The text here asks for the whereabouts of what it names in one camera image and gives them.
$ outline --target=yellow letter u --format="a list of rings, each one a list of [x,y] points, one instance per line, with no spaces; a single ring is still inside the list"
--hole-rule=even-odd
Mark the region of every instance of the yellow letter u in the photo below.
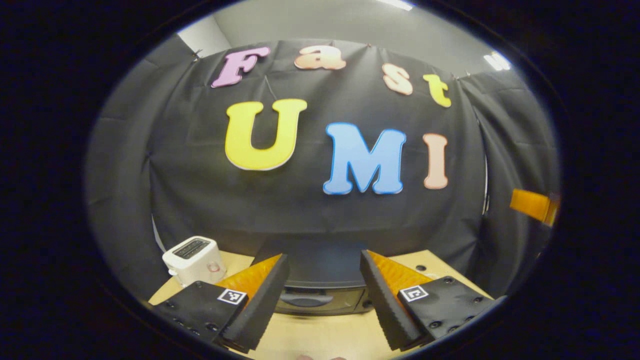
[[[244,170],[271,170],[286,163],[296,147],[298,115],[307,108],[301,99],[281,99],[273,103],[279,113],[276,141],[268,149],[256,149],[251,145],[251,132],[255,116],[262,111],[258,101],[239,102],[229,106],[229,127],[225,152],[235,166]]]

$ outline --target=blue letter m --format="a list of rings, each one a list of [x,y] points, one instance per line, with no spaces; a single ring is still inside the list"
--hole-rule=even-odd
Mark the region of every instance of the blue letter m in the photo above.
[[[360,192],[367,190],[378,169],[378,180],[373,184],[375,193],[402,191],[400,156],[406,141],[404,133],[393,129],[382,131],[371,152],[353,124],[334,122],[326,127],[326,133],[333,138],[333,165],[331,179],[323,186],[325,193],[342,195],[351,192],[353,184],[348,179],[349,167]]]

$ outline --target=white toaster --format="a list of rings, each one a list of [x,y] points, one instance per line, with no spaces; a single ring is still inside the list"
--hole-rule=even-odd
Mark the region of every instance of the white toaster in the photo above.
[[[218,244],[203,236],[193,236],[172,247],[162,255],[162,260],[183,288],[194,281],[215,284],[227,272]]]

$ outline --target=table surface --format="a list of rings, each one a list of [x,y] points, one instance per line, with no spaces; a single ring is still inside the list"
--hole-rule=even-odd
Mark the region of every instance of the table surface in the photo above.
[[[225,277],[234,275],[251,265],[253,257],[221,251],[222,261],[227,266]],[[428,250],[413,252],[390,259],[415,269],[424,265],[420,273],[439,279],[450,275],[480,294],[492,299],[466,277]],[[169,279],[152,297],[149,303],[157,305],[182,290],[175,277]],[[330,360],[343,357],[346,360],[391,359],[405,352],[391,351],[382,332],[376,311],[368,313],[334,316],[298,316],[274,313],[267,329],[255,350],[242,354],[255,360],[295,360],[306,355],[313,360]]]

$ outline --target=ceiling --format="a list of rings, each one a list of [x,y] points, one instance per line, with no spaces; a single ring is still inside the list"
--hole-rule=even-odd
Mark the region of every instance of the ceiling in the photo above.
[[[496,71],[493,49],[422,8],[377,0],[245,0],[179,32],[200,56],[270,40],[323,38],[370,43],[420,59],[456,76]]]

